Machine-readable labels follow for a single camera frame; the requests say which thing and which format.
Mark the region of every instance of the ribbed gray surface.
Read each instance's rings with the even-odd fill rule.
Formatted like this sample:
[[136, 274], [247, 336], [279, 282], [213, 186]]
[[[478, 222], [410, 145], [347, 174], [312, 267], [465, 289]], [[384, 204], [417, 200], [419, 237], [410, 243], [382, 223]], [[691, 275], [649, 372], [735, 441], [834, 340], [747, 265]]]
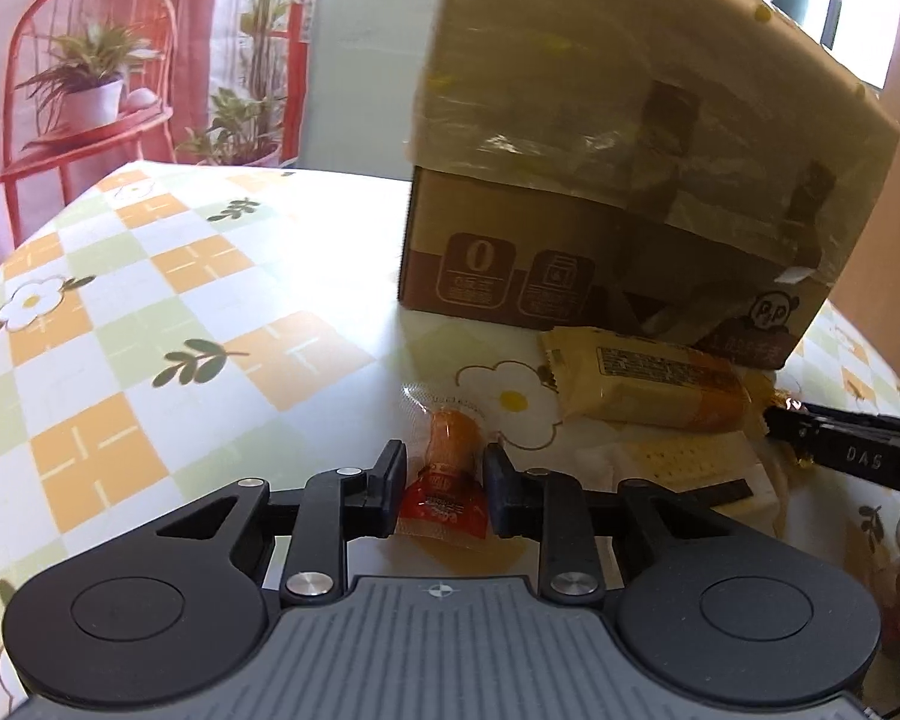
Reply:
[[[432, 589], [448, 586], [434, 597]], [[141, 712], [32, 699], [15, 720], [730, 720], [667, 693], [597, 615], [536, 600], [519, 578], [361, 579], [325, 608], [285, 614], [253, 661], [202, 694]], [[864, 718], [850, 700], [762, 717]]]

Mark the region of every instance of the yellow flower center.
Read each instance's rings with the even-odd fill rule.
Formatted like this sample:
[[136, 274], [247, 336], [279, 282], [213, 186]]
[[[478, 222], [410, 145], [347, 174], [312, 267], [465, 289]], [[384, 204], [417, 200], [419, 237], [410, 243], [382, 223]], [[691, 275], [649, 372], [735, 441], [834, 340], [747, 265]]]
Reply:
[[530, 404], [523, 392], [514, 389], [505, 389], [500, 394], [500, 406], [508, 412], [525, 412]]

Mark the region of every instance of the white flower pot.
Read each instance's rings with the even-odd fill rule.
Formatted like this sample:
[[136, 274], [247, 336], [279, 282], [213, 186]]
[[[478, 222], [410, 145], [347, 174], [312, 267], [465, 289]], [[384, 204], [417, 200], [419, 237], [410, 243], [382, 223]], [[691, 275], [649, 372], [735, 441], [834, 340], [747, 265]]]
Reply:
[[71, 92], [63, 98], [63, 117], [71, 132], [87, 132], [117, 121], [124, 80], [110, 81], [96, 89]]

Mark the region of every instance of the cardboard box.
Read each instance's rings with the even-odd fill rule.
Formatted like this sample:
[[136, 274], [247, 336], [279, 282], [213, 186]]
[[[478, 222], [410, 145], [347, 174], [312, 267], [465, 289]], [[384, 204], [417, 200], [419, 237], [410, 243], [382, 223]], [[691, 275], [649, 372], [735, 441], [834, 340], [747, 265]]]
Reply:
[[897, 141], [761, 0], [444, 0], [400, 299], [781, 367]]

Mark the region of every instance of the checkered tablecloth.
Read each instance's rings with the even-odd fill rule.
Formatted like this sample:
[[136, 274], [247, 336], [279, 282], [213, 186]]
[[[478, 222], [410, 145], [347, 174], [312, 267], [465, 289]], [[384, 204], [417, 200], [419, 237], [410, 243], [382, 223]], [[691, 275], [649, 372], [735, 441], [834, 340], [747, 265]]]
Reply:
[[[15, 252], [0, 269], [0, 619], [7, 584], [234, 479], [288, 488], [369, 466], [413, 438], [408, 384], [480, 400], [518, 467], [619, 439], [560, 422], [536, 333], [397, 307], [408, 195], [354, 175], [136, 162]], [[898, 378], [830, 306], [779, 382], [900, 415]], [[501, 398], [514, 391], [519, 412]], [[898, 556], [899, 510], [887, 490], [807, 474], [788, 538], [867, 581]], [[385, 548], [362, 560], [405, 567]], [[0, 645], [0, 717], [14, 695]]]

